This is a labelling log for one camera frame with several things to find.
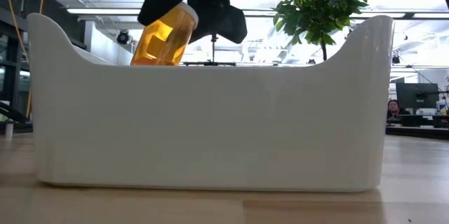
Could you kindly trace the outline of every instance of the ceiling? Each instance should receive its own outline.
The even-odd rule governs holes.
[[[144,0],[57,0],[68,8],[139,8]],[[279,0],[231,0],[231,3],[242,9],[268,9],[275,7]],[[368,0],[370,5],[364,9],[365,11],[448,11],[448,7],[444,0]],[[87,20],[94,20],[97,27],[105,34],[110,34],[113,38],[120,29],[130,29],[135,38],[140,37],[142,26],[137,23],[136,17],[130,16],[114,16],[114,17],[88,17]],[[256,50],[263,50],[264,59],[257,61],[270,61],[275,59],[280,48],[284,47],[288,42],[288,37],[283,34],[273,32],[273,24],[270,18],[247,18],[248,37],[241,44],[233,44],[226,39],[219,39],[217,48],[223,53],[217,53],[217,56],[223,54],[223,60],[234,60],[239,58],[239,52],[242,49],[254,47]],[[428,48],[428,43],[436,37],[445,37],[449,35],[449,20],[402,20],[396,21],[396,35],[394,47],[401,52],[402,57],[409,58],[409,63],[425,61],[422,52],[423,48]],[[346,34],[335,34],[335,39],[344,42]],[[204,39],[191,44],[186,52],[195,54],[197,51],[210,50],[210,38]],[[299,45],[300,48],[291,50],[296,53],[296,61],[305,62],[309,58],[316,56],[319,61],[320,53],[317,47],[311,45]]]

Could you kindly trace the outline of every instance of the computer monitor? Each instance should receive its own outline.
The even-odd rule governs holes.
[[[396,83],[396,95],[401,108],[436,108],[440,100],[437,84]]]

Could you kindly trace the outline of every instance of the person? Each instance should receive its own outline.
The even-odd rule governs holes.
[[[399,119],[401,115],[410,115],[410,113],[399,107],[397,100],[390,100],[388,102],[387,119]]]

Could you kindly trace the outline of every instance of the potted plant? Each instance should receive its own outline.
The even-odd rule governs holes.
[[[301,44],[300,34],[307,32],[309,44],[321,45],[323,59],[327,60],[326,45],[335,41],[329,33],[349,26],[349,16],[360,14],[360,7],[368,0],[282,0],[274,10],[273,22],[276,31],[283,31],[292,37],[291,44]]]

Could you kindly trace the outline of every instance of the black cable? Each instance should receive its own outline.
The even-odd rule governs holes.
[[[405,60],[399,54],[396,56],[399,57],[403,62],[405,62]],[[430,84],[433,84],[432,81],[430,81],[428,78],[426,78],[423,74],[421,74],[418,70],[416,70],[412,65],[407,65],[407,66],[412,68],[412,70],[414,70],[416,73],[418,73],[422,78],[426,79]],[[436,87],[443,94],[443,99],[444,99],[444,102],[446,103],[446,110],[449,109],[448,99],[444,96],[444,91],[438,86],[438,84],[436,85]]]

